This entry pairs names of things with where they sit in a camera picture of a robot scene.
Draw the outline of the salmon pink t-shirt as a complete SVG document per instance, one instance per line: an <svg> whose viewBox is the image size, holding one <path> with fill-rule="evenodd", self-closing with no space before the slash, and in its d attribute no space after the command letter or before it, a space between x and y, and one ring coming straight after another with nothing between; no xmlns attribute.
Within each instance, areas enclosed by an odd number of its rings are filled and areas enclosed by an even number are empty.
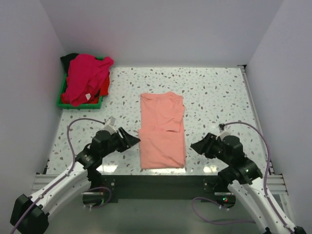
<svg viewBox="0 0 312 234"><path fill-rule="evenodd" d="M183 168L186 164L183 97L173 92L140 95L140 166Z"/></svg>

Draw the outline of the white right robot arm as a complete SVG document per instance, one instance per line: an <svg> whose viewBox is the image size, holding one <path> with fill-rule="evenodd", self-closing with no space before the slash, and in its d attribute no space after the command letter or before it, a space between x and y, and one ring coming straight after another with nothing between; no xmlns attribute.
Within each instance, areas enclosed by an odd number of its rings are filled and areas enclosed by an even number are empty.
<svg viewBox="0 0 312 234"><path fill-rule="evenodd" d="M249 159L236 136L207 134L191 148L206 158L217 158L227 164L218 172L217 186L230 191L244 206L259 230L264 234L303 234L305 230L296 226L283 212L267 185L255 162Z"/></svg>

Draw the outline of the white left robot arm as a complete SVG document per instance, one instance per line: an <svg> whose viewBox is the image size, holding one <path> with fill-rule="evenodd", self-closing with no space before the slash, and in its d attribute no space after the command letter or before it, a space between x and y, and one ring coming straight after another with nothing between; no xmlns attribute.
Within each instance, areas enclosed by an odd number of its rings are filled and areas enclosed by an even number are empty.
<svg viewBox="0 0 312 234"><path fill-rule="evenodd" d="M20 195L14 204L10 218L11 233L42 234L52 215L70 199L83 192L102 190L98 167L104 157L113 152L124 152L140 142L122 127L115 130L105 127L93 137L91 143L74 155L74 160L63 173L30 196Z"/></svg>

